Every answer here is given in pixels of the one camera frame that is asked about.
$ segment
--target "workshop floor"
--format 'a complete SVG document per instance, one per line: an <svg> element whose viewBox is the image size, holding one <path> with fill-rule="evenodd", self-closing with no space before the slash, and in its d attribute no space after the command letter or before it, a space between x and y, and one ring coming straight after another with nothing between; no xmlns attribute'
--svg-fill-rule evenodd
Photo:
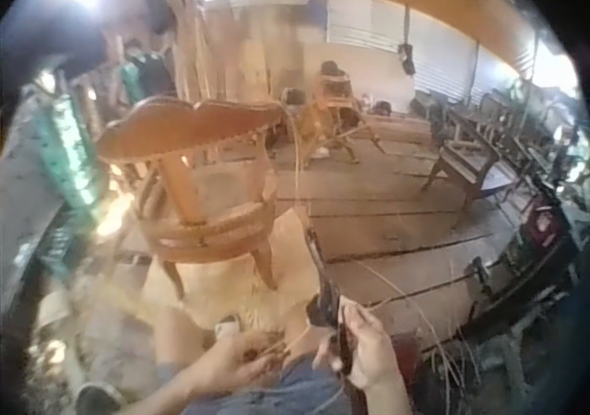
<svg viewBox="0 0 590 415"><path fill-rule="evenodd" d="M387 155L368 140L355 140L360 157L360 164L356 165L348 164L344 152L335 152L329 160L314 160L301 173L300 198L312 217L330 274L343 293L364 304L411 294L411 299L396 299L379 306L375 312L392 334L417 330L422 347L428 348L436 338L449 338L465 321L476 285L471 279L461 279L464 269L476 255L484 262L495 259L519 224L513 202L520 208L524 200L516 196L499 205L493 198L479 200L453 231L456 211L463 201L462 191L448 184L443 175L427 192L419 190L434 163L435 153L415 144L393 141L383 144ZM287 145L275 155L277 215L288 211L297 201L293 155L293 147ZM293 234L297 229L290 227L292 222L285 226L273 237L274 249L291 247L294 254L299 254L302 249L297 242L281 246L285 241L296 240ZM145 255L148 248L138 231L132 231L116 257L112 281L102 285L100 299L88 302L87 296L87 315L82 319L79 337L88 378L107 381L132 397L142 397L158 385L149 322L157 303L174 302L167 280L159 277L158 266ZM280 277L285 284L297 277L285 270L291 267L290 263L294 263L292 270L307 272L305 258L296 262L289 261L290 258L277 254L277 261L283 260L278 261L281 267L277 271L282 272ZM100 259L104 263L108 257L97 255L97 260ZM366 266L388 279L395 288ZM95 266L94 272L104 268ZM242 271L248 275L253 272L250 267ZM80 277L94 283L90 287L99 284L96 276ZM281 291L291 293L284 299L285 306L313 294L316 287L313 273L304 277L297 280L296 286L291 284L291 289L279 286L279 295ZM209 282L206 287L202 276L199 279L193 275L185 281L189 282L189 289L195 290L195 301L190 301L189 307L194 307L197 320L210 325L220 313L227 311L221 304L215 305L215 301L207 302L208 293L223 290L213 286L215 281L211 282L211 276L206 275ZM259 290L253 283L232 293L255 295ZM256 312L250 326L272 326L280 320L282 311L277 311L276 301L269 304L263 295L251 300ZM208 303L208 311L199 314L204 302Z"/></svg>

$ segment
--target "person's right hand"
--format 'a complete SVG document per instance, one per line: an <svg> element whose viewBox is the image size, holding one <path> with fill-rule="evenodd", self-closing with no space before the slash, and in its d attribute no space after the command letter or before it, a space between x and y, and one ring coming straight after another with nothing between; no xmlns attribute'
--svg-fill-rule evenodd
<svg viewBox="0 0 590 415"><path fill-rule="evenodd" d="M352 370L348 380L357 388L367 390L370 387L387 382L402 380L394 347L379 319L367 309L355 302L345 302L341 306L347 329L354 339L349 339L353 353ZM338 372L342 361L330 351L330 340L326 338L320 344L313 366L328 360L332 369Z"/></svg>

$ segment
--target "hand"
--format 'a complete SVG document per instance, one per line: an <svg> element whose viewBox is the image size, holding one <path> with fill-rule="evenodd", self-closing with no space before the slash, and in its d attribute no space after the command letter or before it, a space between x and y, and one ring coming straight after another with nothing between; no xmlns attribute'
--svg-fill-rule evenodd
<svg viewBox="0 0 590 415"><path fill-rule="evenodd" d="M280 370L289 353L278 340L261 331L220 339L183 371L190 397L231 393Z"/></svg>
<svg viewBox="0 0 590 415"><path fill-rule="evenodd" d="M394 347L381 321L355 302L343 303L340 312L344 314L347 329L354 338L348 342L356 344L348 380L363 390L382 383L401 381ZM324 360L329 361L335 372L342 369L342 361L330 351L329 338L320 344L313 366L317 367Z"/></svg>

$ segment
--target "person's left hand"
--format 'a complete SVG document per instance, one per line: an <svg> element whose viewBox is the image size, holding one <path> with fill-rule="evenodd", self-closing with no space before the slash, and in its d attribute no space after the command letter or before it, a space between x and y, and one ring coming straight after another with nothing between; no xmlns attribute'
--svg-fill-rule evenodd
<svg viewBox="0 0 590 415"><path fill-rule="evenodd" d="M191 396L231 393L280 370L289 352L285 343L277 344L279 339L261 331L220 339L183 371Z"/></svg>

